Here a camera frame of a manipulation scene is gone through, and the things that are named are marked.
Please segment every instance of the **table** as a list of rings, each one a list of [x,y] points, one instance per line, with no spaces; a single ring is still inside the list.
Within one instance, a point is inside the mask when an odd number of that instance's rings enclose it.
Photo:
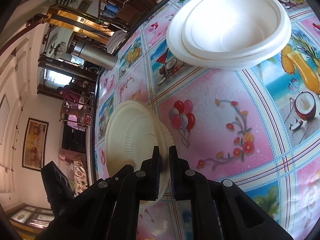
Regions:
[[[233,180],[294,239],[304,239],[320,216],[320,22],[305,0],[279,0],[296,41],[309,45],[316,59],[298,43],[298,68],[280,53],[242,71],[201,68],[175,58],[165,40],[188,1],[170,0],[149,17],[119,51],[116,67],[100,77],[96,176],[108,177],[103,157],[110,115],[125,100],[141,100],[192,169],[211,180]],[[289,46],[294,49],[292,39]],[[172,117],[177,111],[180,117]],[[190,204],[173,201],[170,182],[160,202],[139,217],[137,239],[192,239]]]

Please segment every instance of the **white bowl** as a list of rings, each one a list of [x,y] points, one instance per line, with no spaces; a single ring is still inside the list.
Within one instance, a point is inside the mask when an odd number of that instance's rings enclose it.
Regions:
[[[153,147],[159,146],[161,172],[159,195],[156,201],[140,201],[139,213],[154,205],[163,196],[170,178],[169,146],[173,140],[166,126],[151,108],[136,100],[121,103],[112,113],[105,137],[105,159],[109,176],[124,165],[140,170],[144,160],[152,158]]]
[[[246,57],[279,43],[287,18],[277,0],[202,0],[186,18],[182,40],[198,57]]]
[[[191,0],[184,7],[178,11],[175,17],[172,19],[167,30],[167,45],[171,53],[178,59],[189,63],[194,66],[202,66],[209,68],[221,68],[228,70],[239,70],[244,68],[253,67],[263,60],[273,57],[279,53],[284,46],[289,42],[291,36],[291,24],[290,20],[286,18],[286,32],[283,33],[282,37],[279,37],[279,44],[272,46],[265,51],[250,55],[243,58],[229,59],[229,60],[208,60],[205,58],[197,57],[191,54],[184,46],[182,41],[182,27],[184,21],[190,11],[196,6],[201,0]]]

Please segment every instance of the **blue container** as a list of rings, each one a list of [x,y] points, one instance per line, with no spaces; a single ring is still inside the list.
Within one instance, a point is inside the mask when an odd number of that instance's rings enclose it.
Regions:
[[[116,14],[112,11],[107,10],[106,8],[101,12],[103,16],[114,18]]]
[[[120,8],[118,8],[117,6],[114,6],[111,3],[106,4],[106,6],[104,7],[105,10],[109,10],[115,14],[117,14],[120,11]]]

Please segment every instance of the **red balloon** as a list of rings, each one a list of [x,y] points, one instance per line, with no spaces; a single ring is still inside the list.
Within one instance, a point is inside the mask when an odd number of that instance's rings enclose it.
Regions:
[[[184,104],[182,101],[176,101],[173,107],[179,111],[179,114],[182,114],[184,112]]]
[[[191,130],[195,125],[195,116],[193,115],[193,113],[188,113],[186,114],[186,116],[188,118],[188,125],[186,126],[186,129]]]
[[[179,128],[181,126],[181,118],[180,115],[174,114],[171,118],[171,124],[174,128]]]
[[[193,108],[193,104],[191,102],[191,100],[186,100],[183,102],[184,105],[184,112],[187,113],[191,113],[192,108]]]

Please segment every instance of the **person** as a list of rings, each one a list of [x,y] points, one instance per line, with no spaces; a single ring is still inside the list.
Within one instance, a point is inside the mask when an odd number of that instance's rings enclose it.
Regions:
[[[58,87],[57,93],[60,95],[63,95],[63,97],[67,101],[81,103],[81,104],[84,103],[84,97],[71,91],[71,87],[69,85],[65,85],[64,87]]]

